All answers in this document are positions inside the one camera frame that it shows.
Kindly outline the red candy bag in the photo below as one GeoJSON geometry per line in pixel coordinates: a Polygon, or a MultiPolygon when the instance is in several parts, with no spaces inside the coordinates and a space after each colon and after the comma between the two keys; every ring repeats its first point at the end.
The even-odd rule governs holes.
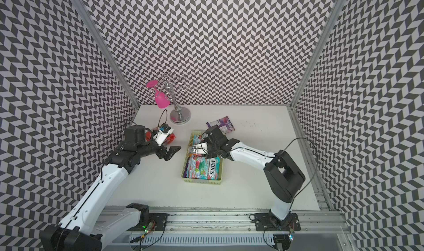
{"type": "MultiPolygon", "coordinates": [[[[147,141],[150,141],[150,139],[152,138],[152,132],[150,129],[146,128],[146,133],[145,133],[145,139],[147,141]]],[[[165,146],[170,145],[174,140],[175,140],[176,136],[174,133],[171,133],[170,135],[168,135],[166,137],[166,139],[164,140],[163,144],[165,146]]]]}

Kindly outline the teal candy bag back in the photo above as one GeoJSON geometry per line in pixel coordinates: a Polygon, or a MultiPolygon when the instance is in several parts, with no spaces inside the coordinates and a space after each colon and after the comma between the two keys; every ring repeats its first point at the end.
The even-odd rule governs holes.
{"type": "Polygon", "coordinates": [[[203,134],[194,134],[192,135],[191,146],[188,148],[188,152],[193,155],[203,155],[206,156],[208,152],[208,135],[203,134]]]}

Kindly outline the teal candy bag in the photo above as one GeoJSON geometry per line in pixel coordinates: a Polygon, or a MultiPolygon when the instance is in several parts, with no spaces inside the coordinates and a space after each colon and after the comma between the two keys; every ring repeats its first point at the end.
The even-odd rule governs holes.
{"type": "Polygon", "coordinates": [[[203,155],[206,156],[208,152],[208,135],[203,134],[194,134],[192,135],[191,146],[188,148],[188,152],[193,155],[203,155]]]}
{"type": "Polygon", "coordinates": [[[218,180],[221,160],[219,157],[206,158],[191,154],[190,179],[218,180]]]}

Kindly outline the purple candy bag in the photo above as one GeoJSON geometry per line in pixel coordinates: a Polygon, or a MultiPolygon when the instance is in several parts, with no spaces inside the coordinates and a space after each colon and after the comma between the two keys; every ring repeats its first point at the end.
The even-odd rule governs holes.
{"type": "Polygon", "coordinates": [[[215,120],[215,121],[207,122],[206,125],[209,128],[213,127],[213,126],[218,126],[218,128],[220,129],[220,131],[224,135],[235,131],[235,127],[234,127],[233,123],[231,122],[231,120],[229,119],[228,116],[225,116],[225,117],[218,119],[218,120],[215,120]]]}
{"type": "Polygon", "coordinates": [[[185,165],[184,165],[184,170],[182,173],[182,178],[190,178],[190,158],[187,159],[185,165]]]}

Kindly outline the teal candy bag front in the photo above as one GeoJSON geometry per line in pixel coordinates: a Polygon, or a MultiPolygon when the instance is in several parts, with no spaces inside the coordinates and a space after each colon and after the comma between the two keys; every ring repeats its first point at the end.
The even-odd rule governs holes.
{"type": "Polygon", "coordinates": [[[221,160],[219,157],[206,158],[191,154],[190,179],[218,180],[221,160]]]}

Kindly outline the light green plastic basket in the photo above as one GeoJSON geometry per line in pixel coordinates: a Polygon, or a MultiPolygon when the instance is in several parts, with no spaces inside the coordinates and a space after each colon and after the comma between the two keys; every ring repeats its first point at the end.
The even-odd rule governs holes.
{"type": "MultiPolygon", "coordinates": [[[[192,131],[188,147],[200,144],[205,137],[206,135],[201,130],[192,131]]],[[[223,159],[219,156],[206,158],[205,154],[193,153],[189,148],[183,163],[182,180],[186,183],[221,184],[223,159]]]]}

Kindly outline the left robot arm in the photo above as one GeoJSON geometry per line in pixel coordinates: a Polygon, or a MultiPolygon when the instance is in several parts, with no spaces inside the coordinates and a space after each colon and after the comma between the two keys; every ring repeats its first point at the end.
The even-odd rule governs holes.
{"type": "Polygon", "coordinates": [[[101,251],[128,229],[152,224],[149,207],[132,203],[124,211],[100,227],[96,222],[119,185],[140,164],[143,157],[156,155],[159,159],[170,160],[181,148],[164,143],[173,129],[162,124],[151,132],[141,125],[125,130],[124,140],[106,159],[99,176],[77,205],[59,222],[49,225],[40,233],[43,249],[46,251],[101,251]]]}

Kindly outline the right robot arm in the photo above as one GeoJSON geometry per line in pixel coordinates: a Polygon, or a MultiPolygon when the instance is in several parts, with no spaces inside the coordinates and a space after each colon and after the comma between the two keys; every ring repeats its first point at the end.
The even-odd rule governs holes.
{"type": "Polygon", "coordinates": [[[271,153],[252,148],[237,139],[228,139],[217,126],[207,129],[205,134],[206,137],[192,146],[190,151],[206,155],[207,158],[221,156],[262,170],[276,197],[269,211],[269,223],[278,230],[289,227],[294,222],[291,212],[293,201],[306,181],[304,173],[289,153],[285,150],[271,153]]]}

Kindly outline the chrome glass holder stand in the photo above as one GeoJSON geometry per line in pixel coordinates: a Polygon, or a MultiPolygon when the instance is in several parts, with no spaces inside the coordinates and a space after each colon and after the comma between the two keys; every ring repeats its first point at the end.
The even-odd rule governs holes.
{"type": "Polygon", "coordinates": [[[176,125],[182,125],[189,122],[191,118],[191,111],[179,105],[176,97],[176,85],[186,85],[185,83],[178,82],[176,78],[172,78],[171,73],[164,73],[162,76],[162,89],[165,90],[166,95],[170,97],[173,104],[170,119],[176,125]]]}

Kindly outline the pink plastic wine glass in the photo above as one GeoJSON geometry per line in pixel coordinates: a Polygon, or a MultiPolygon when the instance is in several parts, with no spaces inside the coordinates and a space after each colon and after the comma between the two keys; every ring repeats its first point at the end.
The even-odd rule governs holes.
{"type": "Polygon", "coordinates": [[[159,90],[158,86],[158,80],[152,80],[146,83],[147,88],[153,89],[155,91],[153,98],[155,100],[156,105],[160,109],[165,109],[171,104],[171,102],[169,98],[165,95],[165,93],[159,90]]]}

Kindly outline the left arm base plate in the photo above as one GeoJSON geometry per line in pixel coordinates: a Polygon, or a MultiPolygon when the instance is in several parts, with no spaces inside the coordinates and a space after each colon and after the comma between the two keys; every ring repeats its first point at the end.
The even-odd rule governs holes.
{"type": "Polygon", "coordinates": [[[133,228],[128,229],[131,232],[163,232],[166,228],[168,220],[167,213],[153,213],[150,214],[149,219],[142,223],[139,223],[133,228]]]}

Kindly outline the aluminium front rail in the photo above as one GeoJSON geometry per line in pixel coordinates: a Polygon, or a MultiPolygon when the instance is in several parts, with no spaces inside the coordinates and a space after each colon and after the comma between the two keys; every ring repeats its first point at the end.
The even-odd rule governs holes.
{"type": "MultiPolygon", "coordinates": [[[[159,208],[150,207],[150,215],[168,214],[166,232],[169,234],[235,233],[253,234],[288,233],[277,231],[257,222],[255,213],[264,216],[266,209],[208,209],[208,208],[159,208]]],[[[291,222],[299,226],[296,234],[349,234],[351,233],[344,215],[339,211],[299,211],[298,218],[291,222]]]]}

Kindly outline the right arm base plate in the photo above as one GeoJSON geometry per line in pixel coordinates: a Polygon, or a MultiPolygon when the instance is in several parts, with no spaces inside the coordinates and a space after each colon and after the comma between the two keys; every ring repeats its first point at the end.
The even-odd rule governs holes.
{"type": "Polygon", "coordinates": [[[293,230],[298,232],[301,230],[298,215],[292,212],[283,220],[278,219],[271,212],[254,213],[253,222],[255,223],[256,231],[275,230],[289,232],[293,230]]]}

